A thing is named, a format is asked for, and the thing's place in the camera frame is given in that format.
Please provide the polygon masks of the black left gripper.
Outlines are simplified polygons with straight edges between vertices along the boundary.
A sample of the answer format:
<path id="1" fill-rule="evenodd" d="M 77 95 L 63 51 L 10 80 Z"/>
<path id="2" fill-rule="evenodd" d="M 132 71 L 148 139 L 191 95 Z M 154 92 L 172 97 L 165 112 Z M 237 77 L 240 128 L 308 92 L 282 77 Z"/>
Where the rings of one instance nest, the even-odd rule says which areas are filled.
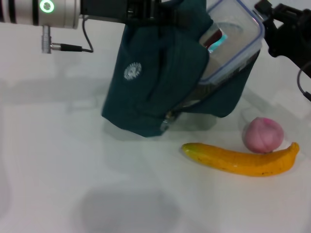
<path id="1" fill-rule="evenodd" d="M 183 0 L 82 0 L 81 14 L 123 24 L 137 23 L 146 17 L 146 25 L 175 25 L 180 18 L 181 3 Z"/>

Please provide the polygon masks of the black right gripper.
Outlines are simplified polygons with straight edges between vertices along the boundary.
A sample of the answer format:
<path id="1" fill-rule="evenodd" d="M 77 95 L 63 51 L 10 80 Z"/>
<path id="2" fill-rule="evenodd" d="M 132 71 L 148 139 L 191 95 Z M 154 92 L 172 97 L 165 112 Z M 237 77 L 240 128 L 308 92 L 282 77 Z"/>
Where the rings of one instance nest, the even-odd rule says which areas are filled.
<path id="1" fill-rule="evenodd" d="M 272 57 L 285 56 L 299 68 L 311 61 L 311 11 L 279 4 L 272 8 L 268 0 L 254 5 L 254 12 L 266 22 L 266 43 Z"/>

